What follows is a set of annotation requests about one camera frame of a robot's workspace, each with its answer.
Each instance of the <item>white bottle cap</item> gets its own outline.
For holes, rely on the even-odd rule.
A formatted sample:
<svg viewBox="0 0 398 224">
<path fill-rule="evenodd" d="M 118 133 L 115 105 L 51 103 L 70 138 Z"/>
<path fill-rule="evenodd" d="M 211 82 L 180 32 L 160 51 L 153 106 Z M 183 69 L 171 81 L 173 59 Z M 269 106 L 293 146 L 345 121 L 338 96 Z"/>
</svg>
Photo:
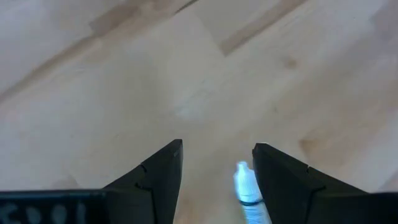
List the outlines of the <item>white bottle cap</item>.
<svg viewBox="0 0 398 224">
<path fill-rule="evenodd" d="M 242 202 L 257 202 L 262 195 L 257 184 L 254 171 L 244 161 L 237 163 L 238 170 L 234 174 L 235 191 Z"/>
</svg>

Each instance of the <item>black panel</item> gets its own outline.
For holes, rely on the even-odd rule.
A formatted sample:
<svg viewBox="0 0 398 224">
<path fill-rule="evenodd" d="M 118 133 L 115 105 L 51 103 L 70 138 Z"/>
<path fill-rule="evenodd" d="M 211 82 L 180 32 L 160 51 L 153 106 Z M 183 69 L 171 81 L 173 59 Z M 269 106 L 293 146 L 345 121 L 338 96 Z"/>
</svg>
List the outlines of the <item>black panel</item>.
<svg viewBox="0 0 398 224">
<path fill-rule="evenodd" d="M 181 176 L 174 140 L 104 189 L 0 192 L 0 224 L 172 224 Z"/>
<path fill-rule="evenodd" d="M 398 223 L 397 193 L 366 193 L 268 144 L 253 160 L 273 224 Z"/>
</svg>

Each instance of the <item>dropper bottle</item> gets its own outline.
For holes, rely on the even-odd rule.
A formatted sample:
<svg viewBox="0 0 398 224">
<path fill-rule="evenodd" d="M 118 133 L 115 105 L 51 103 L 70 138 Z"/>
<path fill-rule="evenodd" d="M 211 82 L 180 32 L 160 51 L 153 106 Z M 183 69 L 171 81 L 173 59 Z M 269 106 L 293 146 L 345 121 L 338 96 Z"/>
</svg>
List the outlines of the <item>dropper bottle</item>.
<svg viewBox="0 0 398 224">
<path fill-rule="evenodd" d="M 247 224 L 271 224 L 254 171 L 244 161 L 237 163 L 234 174 L 235 191 L 243 207 Z"/>
</svg>

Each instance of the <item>light wood surface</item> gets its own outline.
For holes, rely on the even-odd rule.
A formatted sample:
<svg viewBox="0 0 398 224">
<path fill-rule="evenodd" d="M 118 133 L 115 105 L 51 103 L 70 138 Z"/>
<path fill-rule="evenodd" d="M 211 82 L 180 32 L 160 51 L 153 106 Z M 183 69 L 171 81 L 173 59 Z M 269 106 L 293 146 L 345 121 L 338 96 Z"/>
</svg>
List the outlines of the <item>light wood surface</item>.
<svg viewBox="0 0 398 224">
<path fill-rule="evenodd" d="M 16 85 L 14 68 L 2 72 L 1 190 L 102 187 L 175 138 L 184 145 L 176 223 L 243 223 L 232 175 L 256 142 L 363 190 L 398 190 L 396 1 L 250 0 L 240 11 L 198 0 L 171 16 L 187 2 L 157 2 L 172 6 L 164 14 L 141 6 L 141 16 L 127 4 L 104 20 L 119 7 L 110 2 L 81 19 L 95 35 L 53 42 L 63 49 L 55 60 L 8 34 L 27 46 L 20 53 L 38 53 L 25 62 L 1 52 L 30 69 Z"/>
<path fill-rule="evenodd" d="M 188 0 L 0 2 L 0 94 L 42 73 L 88 40 L 135 18 L 135 31 L 170 17 Z"/>
</svg>

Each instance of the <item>bottle label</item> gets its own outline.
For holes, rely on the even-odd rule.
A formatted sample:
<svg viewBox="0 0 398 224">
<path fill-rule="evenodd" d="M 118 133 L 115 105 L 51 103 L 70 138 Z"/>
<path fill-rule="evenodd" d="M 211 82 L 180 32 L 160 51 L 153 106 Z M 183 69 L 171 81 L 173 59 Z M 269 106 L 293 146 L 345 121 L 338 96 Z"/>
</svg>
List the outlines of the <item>bottle label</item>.
<svg viewBox="0 0 398 224">
<path fill-rule="evenodd" d="M 266 205 L 243 206 L 247 224 L 271 224 Z"/>
</svg>

